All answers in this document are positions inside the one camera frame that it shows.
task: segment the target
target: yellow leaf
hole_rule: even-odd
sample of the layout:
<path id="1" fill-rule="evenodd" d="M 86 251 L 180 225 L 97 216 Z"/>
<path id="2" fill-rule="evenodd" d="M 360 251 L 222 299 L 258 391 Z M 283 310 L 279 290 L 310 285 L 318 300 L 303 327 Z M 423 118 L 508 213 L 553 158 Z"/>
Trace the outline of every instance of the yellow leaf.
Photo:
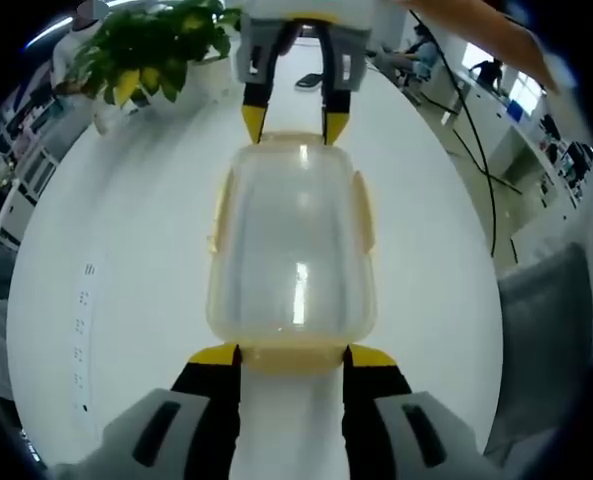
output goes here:
<path id="1" fill-rule="evenodd" d="M 116 85 L 116 105 L 122 107 L 127 103 L 129 97 L 132 96 L 132 93 L 138 87 L 139 81 L 140 70 L 128 70 L 120 76 Z"/>
<path id="2" fill-rule="evenodd" d="M 188 30 L 196 30 L 202 27 L 204 24 L 205 21 L 202 18 L 190 15 L 183 21 L 183 32 L 187 32 Z"/>
<path id="3" fill-rule="evenodd" d="M 140 81 L 143 83 L 145 88 L 154 90 L 158 87 L 160 80 L 160 72 L 152 67 L 143 68 L 140 76 Z"/>

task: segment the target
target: office desk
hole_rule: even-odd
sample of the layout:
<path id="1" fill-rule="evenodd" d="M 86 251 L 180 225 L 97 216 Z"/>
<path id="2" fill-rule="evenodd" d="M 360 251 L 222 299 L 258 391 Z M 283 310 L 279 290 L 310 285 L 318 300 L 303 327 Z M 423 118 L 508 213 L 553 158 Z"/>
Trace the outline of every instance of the office desk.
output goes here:
<path id="1" fill-rule="evenodd" d="M 319 93 L 294 90 L 321 68 L 319 49 L 303 43 L 279 61 L 266 131 L 320 131 Z M 205 320 L 208 236 L 230 160 L 249 144 L 241 101 L 239 89 L 190 124 L 134 115 L 103 138 L 89 129 L 43 193 L 14 271 L 8 344 L 20 417 L 48 464 L 80 460 L 108 422 L 220 343 Z M 352 101 L 338 146 L 364 174 L 376 235 L 378 318 L 363 343 L 465 420 L 482 450 L 502 369 L 484 233 L 446 152 L 396 88 L 369 70 Z M 92 324 L 89 348 L 74 352 L 81 288 Z M 81 395 L 85 412 L 74 408 Z M 246 371 L 240 412 L 232 478 L 347 478 L 340 371 Z"/>

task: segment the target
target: chair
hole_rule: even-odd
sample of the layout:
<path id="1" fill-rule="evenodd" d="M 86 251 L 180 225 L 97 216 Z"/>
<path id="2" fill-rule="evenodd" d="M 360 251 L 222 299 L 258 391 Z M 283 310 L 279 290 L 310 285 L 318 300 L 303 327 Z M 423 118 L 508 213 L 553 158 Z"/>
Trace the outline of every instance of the chair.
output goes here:
<path id="1" fill-rule="evenodd" d="M 593 312 L 585 253 L 576 244 L 498 286 L 503 375 L 485 455 L 507 468 L 512 450 L 551 436 L 579 393 L 591 359 Z M 531 451 L 535 457 L 536 447 Z M 514 456 L 529 461 L 524 451 Z"/>

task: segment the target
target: floor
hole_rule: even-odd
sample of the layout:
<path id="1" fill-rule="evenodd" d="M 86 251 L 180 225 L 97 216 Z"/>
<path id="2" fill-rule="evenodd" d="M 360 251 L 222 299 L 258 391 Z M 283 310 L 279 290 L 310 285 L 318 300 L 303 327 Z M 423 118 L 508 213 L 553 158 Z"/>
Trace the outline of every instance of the floor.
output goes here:
<path id="1" fill-rule="evenodd" d="M 463 179 L 491 249 L 493 217 L 486 177 L 478 170 L 474 160 L 454 134 L 451 124 L 448 122 L 444 126 L 441 123 L 445 114 L 442 109 L 426 102 L 417 109 L 442 143 Z M 496 274 L 501 276 L 504 272 L 516 266 L 510 238 L 524 224 L 523 218 L 525 215 L 523 212 L 527 207 L 524 196 L 516 193 L 511 188 L 495 181 L 492 182 L 492 187 L 496 201 L 497 221 L 494 266 L 496 267 Z"/>

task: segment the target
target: white table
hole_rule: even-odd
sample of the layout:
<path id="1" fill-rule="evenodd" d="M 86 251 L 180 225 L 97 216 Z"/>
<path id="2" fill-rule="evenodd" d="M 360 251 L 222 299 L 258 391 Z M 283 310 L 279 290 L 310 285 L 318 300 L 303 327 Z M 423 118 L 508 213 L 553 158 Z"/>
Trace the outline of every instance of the white table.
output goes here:
<path id="1" fill-rule="evenodd" d="M 293 89 L 319 69 L 316 48 L 281 58 L 266 131 L 320 131 L 319 93 Z M 14 271 L 8 344 L 20 417 L 48 464 L 81 459 L 108 422 L 151 389 L 169 388 L 192 353 L 220 343 L 205 320 L 207 237 L 230 159 L 249 143 L 240 105 L 238 91 L 191 125 L 134 116 L 104 138 L 89 129 L 45 190 Z M 502 328 L 467 191 L 420 115 L 377 72 L 354 95 L 338 145 L 363 172 L 374 213 L 379 316 L 364 343 L 464 419 L 482 450 L 498 400 Z M 73 315 L 90 260 L 98 280 L 83 414 L 73 406 Z M 346 477 L 341 416 L 340 372 L 246 372 L 232 478 Z"/>

